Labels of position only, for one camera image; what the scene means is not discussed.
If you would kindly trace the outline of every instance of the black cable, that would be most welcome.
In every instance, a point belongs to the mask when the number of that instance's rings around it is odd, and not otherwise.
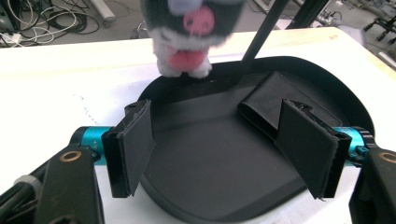
[[[39,34],[39,35],[47,34],[49,28],[50,28],[50,25],[47,23],[47,28],[46,28],[47,31],[44,31],[44,33]],[[29,36],[29,35],[26,35],[26,34],[23,34],[23,33],[20,33],[20,34],[21,34],[23,37],[27,38],[27,39],[35,38],[34,36]]]
[[[12,33],[15,34],[15,33],[18,33],[18,32],[28,31],[28,30],[32,29],[33,27],[35,27],[35,26],[37,25],[37,23],[38,23],[38,19],[39,19],[39,17],[40,17],[40,13],[41,13],[41,12],[38,12],[38,11],[34,11],[34,12],[37,14],[37,17],[36,17],[36,20],[35,20],[34,23],[32,23],[30,26],[28,26],[28,27],[26,27],[26,28],[24,28],[24,29],[13,30]],[[21,15],[22,15],[22,8],[21,8],[21,5],[20,5],[20,10],[18,10],[18,13],[19,13],[19,14],[18,14],[17,16],[21,16]]]
[[[25,47],[41,46],[41,44],[35,42],[34,40],[21,41],[21,44],[24,45]]]
[[[75,2],[74,0],[70,0],[70,1],[65,1],[62,0],[64,3],[66,3],[67,5],[71,6],[70,10],[73,10],[74,7],[77,7],[78,9],[80,9],[82,12],[86,12],[87,10],[90,9],[90,7],[88,6],[88,4],[85,2],[85,0],[82,0],[82,3],[85,5],[85,7],[81,7],[78,3],[79,1]]]
[[[35,220],[35,211],[38,206],[38,200],[32,200],[16,208],[7,218],[7,223],[29,223]]]
[[[0,195],[0,206],[6,203],[12,196],[14,196],[18,191],[22,188],[22,183],[18,183],[12,186],[9,190],[7,190],[4,194]]]
[[[71,28],[67,29],[67,31],[65,31],[66,33],[73,33],[73,34],[78,34],[78,35],[88,35],[88,34],[92,34],[95,33],[96,31],[99,30],[100,28],[100,24],[99,22],[92,16],[89,16],[87,14],[80,14],[78,12],[74,12],[76,19],[77,19],[77,24],[75,24],[74,26],[72,26]],[[65,29],[69,26],[63,26],[61,24],[59,24],[57,22],[57,19],[59,19],[62,16],[67,16],[67,17],[72,17],[74,18],[73,15],[71,15],[70,13],[67,13],[66,10],[62,10],[62,11],[57,11],[57,12],[53,12],[50,14],[51,17],[56,17],[54,20],[50,20],[48,21],[48,24],[50,26],[52,26],[53,28],[56,28],[58,30],[62,30]],[[83,31],[85,31],[85,29],[88,26],[88,18],[92,19],[95,23],[96,23],[96,29],[94,29],[93,31],[89,31],[89,32],[85,32],[82,33]]]
[[[44,176],[47,172],[47,166],[48,166],[48,162],[46,161],[43,164],[41,164],[39,167],[37,167],[35,170],[33,170],[33,172],[30,173],[30,175],[34,176],[39,181],[43,182]]]
[[[35,191],[26,183],[21,183],[21,188],[5,203],[0,206],[0,223],[5,223],[8,216],[27,200],[33,199]]]

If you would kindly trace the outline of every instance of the plush toy ear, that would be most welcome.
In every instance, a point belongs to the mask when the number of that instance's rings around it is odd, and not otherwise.
[[[182,16],[198,9],[204,0],[168,0],[169,11],[174,16]]]

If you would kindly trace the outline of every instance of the pink nose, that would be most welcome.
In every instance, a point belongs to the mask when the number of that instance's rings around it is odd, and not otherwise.
[[[210,35],[215,28],[215,16],[209,7],[202,6],[186,14],[183,25],[190,35]]]

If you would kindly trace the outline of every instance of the cable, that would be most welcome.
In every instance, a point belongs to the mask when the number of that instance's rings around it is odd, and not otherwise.
[[[44,12],[46,12],[46,11],[48,11],[48,10],[50,10],[50,9],[54,9],[54,8],[56,8],[56,7],[48,7],[48,8],[46,8],[45,10],[43,10],[43,11],[40,13],[40,15],[43,15]],[[43,35],[37,35],[37,36],[35,36],[35,37],[32,37],[32,38],[30,38],[30,39],[27,39],[26,41],[32,41],[32,40],[34,40],[34,39],[37,39],[37,38],[43,37],[43,36],[59,34],[59,33],[61,33],[61,32],[66,31],[66,30],[69,29],[69,28],[72,28],[72,27],[76,24],[76,22],[78,21],[78,19],[77,19],[75,13],[73,13],[71,10],[69,10],[69,9],[67,9],[67,8],[65,8],[65,7],[58,7],[58,8],[61,8],[61,9],[65,10],[65,11],[67,11],[68,13],[70,13],[70,15],[72,15],[73,18],[74,18],[73,23],[72,23],[71,25],[67,26],[67,27],[64,27],[64,28],[61,29],[61,30],[58,30],[58,31],[55,31],[55,32],[46,33],[46,34],[43,34]]]
[[[44,34],[49,34],[49,35],[51,36],[51,39],[50,39],[50,40],[47,40],[47,41],[38,41],[38,40],[37,40],[37,36],[39,36],[39,35],[37,34],[36,29],[37,29],[37,30],[43,30],[43,31],[44,31]],[[42,27],[33,27],[32,30],[33,30],[33,32],[35,33],[35,36],[34,36],[34,37],[31,37],[30,39],[33,38],[33,39],[34,39],[33,42],[35,42],[35,43],[37,43],[37,44],[48,44],[48,43],[52,42],[52,41],[55,39],[55,35],[54,35],[53,33],[51,33],[48,29],[45,29],[45,28],[42,28]]]
[[[67,29],[67,33],[73,33],[73,34],[78,34],[78,35],[87,35],[87,34],[92,34],[99,29],[100,24],[93,17],[91,17],[87,14],[79,13],[79,12],[74,12],[74,13],[75,13],[75,16],[76,16],[78,22],[73,27],[70,27],[69,29]],[[48,24],[56,29],[64,29],[65,28],[65,26],[62,26],[61,24],[59,24],[56,19],[58,19],[61,16],[70,16],[70,14],[62,13],[62,11],[54,12],[54,13],[51,13],[50,15],[52,18],[55,18],[55,20],[48,21]],[[88,26],[88,18],[92,19],[96,23],[96,29],[94,29],[93,31],[83,33],[83,31],[86,30],[86,28]]]
[[[64,2],[64,5],[68,5],[70,6],[70,10],[73,10],[75,7],[77,7],[79,10],[81,10],[82,12],[86,13],[88,10],[90,10],[90,7],[88,6],[88,4],[85,2],[85,0],[82,0],[82,3],[85,5],[85,7],[80,6],[79,0],[77,0],[77,2],[75,2],[74,0],[62,0]]]
[[[28,199],[33,198],[33,188],[26,183],[21,184],[21,188],[0,206],[0,223],[5,223],[8,216],[19,206],[25,203]]]
[[[67,32],[74,33],[75,31],[78,32],[81,29],[82,30],[85,29],[86,18],[81,14],[77,14],[76,12],[70,14],[64,11],[57,11],[57,12],[52,12],[49,15],[51,16],[51,19],[47,20],[47,23],[58,30],[64,30],[64,31],[67,30]],[[57,22],[57,20],[62,16],[74,17],[76,21],[73,23],[73,25],[63,26]]]
[[[33,31],[35,36],[29,36],[27,34],[24,34],[24,33],[20,32],[20,34],[24,37],[24,39],[21,41],[21,42],[23,42],[23,44],[26,43],[26,42],[32,42],[33,43],[31,45],[24,45],[24,46],[33,46],[34,45],[34,41],[27,41],[27,39],[35,38],[36,36],[38,36],[37,31],[35,30],[35,28],[37,28],[37,27],[39,27],[39,26],[34,26],[31,29],[29,29],[29,31]],[[39,27],[38,29],[39,30],[44,30],[43,34],[46,34],[46,33],[48,33],[50,31],[50,25],[47,24],[47,28]]]
[[[140,35],[140,32],[148,32],[148,29],[146,28],[146,22],[141,21],[136,28],[134,28],[134,33],[135,35],[131,36],[131,39],[142,39],[143,37]]]
[[[32,21],[33,21],[33,14],[34,14],[34,13],[33,13],[32,4],[30,3],[29,0],[26,0],[26,2],[27,2],[27,4],[28,4],[28,6],[29,6],[29,8],[30,8],[30,12],[31,12],[31,17],[30,17],[29,22],[25,22],[25,21],[21,20],[17,15],[15,15],[15,12],[14,12],[14,10],[13,10],[11,4],[10,4],[10,0],[7,0],[8,9],[9,9],[9,11],[11,12],[12,16],[13,16],[17,21],[19,21],[19,22],[21,22],[21,23],[23,23],[23,24],[26,25],[23,29],[29,27],[29,25],[32,24]]]
[[[0,206],[6,203],[10,198],[12,198],[18,191],[21,190],[22,183],[13,185],[9,190],[7,190],[4,194],[0,195]]]
[[[4,43],[6,44],[7,47],[9,47],[9,44],[7,43],[6,40],[9,40],[9,41],[13,42],[15,44],[14,46],[24,47],[24,45],[14,41],[12,38],[10,38],[10,37],[8,37],[6,35],[3,35],[2,33],[0,33],[0,36],[1,36],[2,40],[4,41]]]

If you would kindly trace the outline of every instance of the floor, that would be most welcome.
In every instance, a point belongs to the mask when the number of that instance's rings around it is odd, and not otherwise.
[[[78,35],[78,34],[67,34],[60,38],[54,39],[48,44],[72,44],[72,43],[86,43],[86,42],[97,42],[97,41],[113,41],[113,40],[125,40],[131,38],[147,37],[145,32],[136,32],[136,28],[143,20],[140,12],[140,0],[107,0],[106,4],[117,17],[117,20],[111,23],[103,23],[103,19],[100,14],[96,11],[94,6],[89,3],[88,0],[52,0],[52,3],[58,7],[70,8],[70,2],[78,3],[80,7],[84,7],[84,11],[92,16],[92,19],[88,19],[87,27],[83,33],[94,31],[96,32],[89,35]],[[270,0],[262,0],[264,3],[269,4]],[[284,29],[288,22],[293,18],[296,12],[299,10],[299,6],[296,3],[297,0],[290,0],[288,6],[285,8],[283,15],[280,20],[280,29]],[[382,5],[382,7],[375,6],[376,1],[367,0],[331,0],[327,5],[327,13],[325,15],[332,15],[332,23],[330,25],[344,25],[347,29],[347,33],[351,34],[358,41],[362,38],[363,46],[370,50],[373,54],[377,55],[378,52],[388,52],[392,45],[388,44],[388,41],[396,37],[395,34],[389,34],[385,36],[382,41],[377,41],[376,38],[383,32],[383,29],[375,25],[372,29],[367,32],[363,32],[363,28],[371,23],[374,18],[390,18],[396,14],[396,9],[390,5]],[[240,21],[237,23],[234,31],[235,32],[250,32],[257,31],[262,21],[265,18],[265,12],[263,12],[254,0],[246,0],[243,14]],[[67,26],[70,24],[72,18],[61,17],[57,19],[57,22]],[[315,23],[315,27],[321,26],[323,23]]]

